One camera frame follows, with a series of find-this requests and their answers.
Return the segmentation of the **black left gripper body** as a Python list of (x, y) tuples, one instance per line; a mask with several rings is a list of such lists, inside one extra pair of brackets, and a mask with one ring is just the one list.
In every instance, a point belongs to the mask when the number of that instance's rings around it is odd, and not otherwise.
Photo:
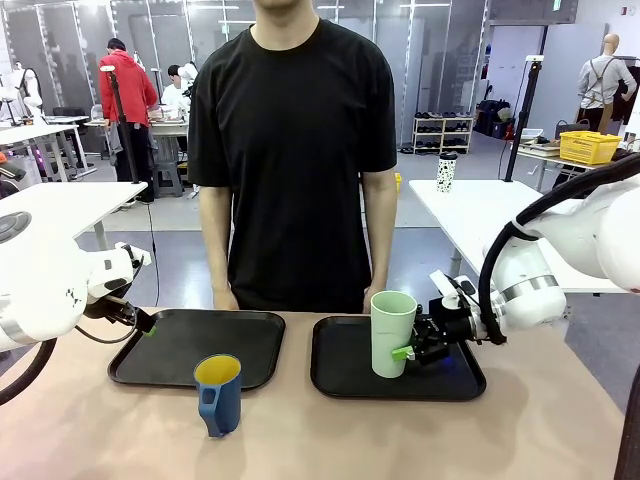
[(84, 316), (89, 319), (106, 319), (111, 323), (133, 326), (136, 323), (137, 310), (123, 298), (104, 296), (94, 303), (88, 303)]

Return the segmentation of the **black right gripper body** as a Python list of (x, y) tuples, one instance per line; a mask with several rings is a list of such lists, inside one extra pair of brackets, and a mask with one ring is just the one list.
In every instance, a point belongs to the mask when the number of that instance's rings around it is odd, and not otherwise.
[(473, 319), (467, 300), (458, 300), (453, 308), (443, 305), (443, 298), (429, 301), (428, 312), (419, 304), (413, 323), (415, 360), (428, 365), (449, 356), (451, 345), (473, 340)]

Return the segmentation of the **person's left hand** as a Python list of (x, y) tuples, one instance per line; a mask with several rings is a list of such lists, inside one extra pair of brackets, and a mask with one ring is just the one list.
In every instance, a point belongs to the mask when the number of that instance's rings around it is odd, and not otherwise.
[(368, 315), (371, 312), (372, 298), (382, 292), (385, 289), (384, 286), (380, 285), (370, 285), (364, 291), (364, 299), (363, 299), (363, 307), (362, 313)]

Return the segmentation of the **person's right hand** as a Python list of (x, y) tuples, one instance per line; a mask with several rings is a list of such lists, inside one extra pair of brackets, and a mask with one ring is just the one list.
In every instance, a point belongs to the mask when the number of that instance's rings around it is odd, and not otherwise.
[(215, 309), (225, 311), (234, 311), (239, 309), (238, 301), (230, 287), (214, 287), (212, 292)]

